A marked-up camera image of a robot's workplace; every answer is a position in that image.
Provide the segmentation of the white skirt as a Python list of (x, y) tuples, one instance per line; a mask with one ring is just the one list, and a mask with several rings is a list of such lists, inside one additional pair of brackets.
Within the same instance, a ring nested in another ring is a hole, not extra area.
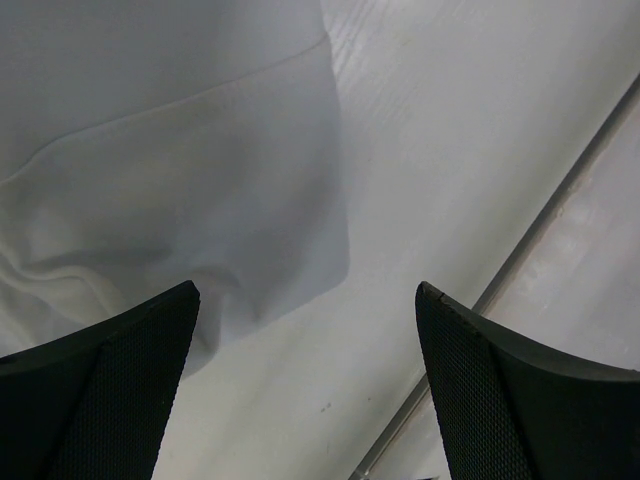
[(189, 371), (339, 285), (341, 115), (317, 1), (1, 5), (1, 351), (190, 280)]

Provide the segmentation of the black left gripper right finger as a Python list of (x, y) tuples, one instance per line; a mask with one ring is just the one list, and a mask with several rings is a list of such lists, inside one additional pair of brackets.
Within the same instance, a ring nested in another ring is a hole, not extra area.
[(545, 346), (427, 282), (415, 310), (452, 478), (638, 478), (638, 372)]

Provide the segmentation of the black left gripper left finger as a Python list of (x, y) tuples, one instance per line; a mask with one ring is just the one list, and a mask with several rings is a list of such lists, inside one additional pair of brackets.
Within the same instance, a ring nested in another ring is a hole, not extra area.
[(1, 360), (4, 479), (149, 479), (200, 294), (186, 281)]

